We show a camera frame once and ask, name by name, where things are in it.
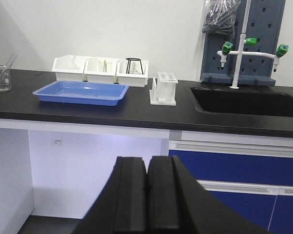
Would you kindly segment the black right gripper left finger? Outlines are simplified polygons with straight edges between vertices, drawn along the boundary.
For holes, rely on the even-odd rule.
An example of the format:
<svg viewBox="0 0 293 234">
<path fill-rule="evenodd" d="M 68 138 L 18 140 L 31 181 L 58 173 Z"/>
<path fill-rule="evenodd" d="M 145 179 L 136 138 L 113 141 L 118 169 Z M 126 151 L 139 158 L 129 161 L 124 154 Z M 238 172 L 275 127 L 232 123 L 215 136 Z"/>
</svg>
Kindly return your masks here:
<svg viewBox="0 0 293 234">
<path fill-rule="evenodd" d="M 101 193 L 74 234 L 144 234 L 146 169 L 141 157 L 118 157 Z"/>
</svg>

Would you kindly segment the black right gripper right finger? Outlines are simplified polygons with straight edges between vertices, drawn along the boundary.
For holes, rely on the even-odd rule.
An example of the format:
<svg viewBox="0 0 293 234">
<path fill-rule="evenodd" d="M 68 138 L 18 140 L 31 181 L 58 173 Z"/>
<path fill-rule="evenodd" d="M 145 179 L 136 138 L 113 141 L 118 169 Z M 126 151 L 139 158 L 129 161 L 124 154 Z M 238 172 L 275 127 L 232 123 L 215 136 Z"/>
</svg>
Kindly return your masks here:
<svg viewBox="0 0 293 234">
<path fill-rule="evenodd" d="M 153 156 L 147 174 L 151 234 L 268 233 L 205 190 L 178 156 Z"/>
</svg>

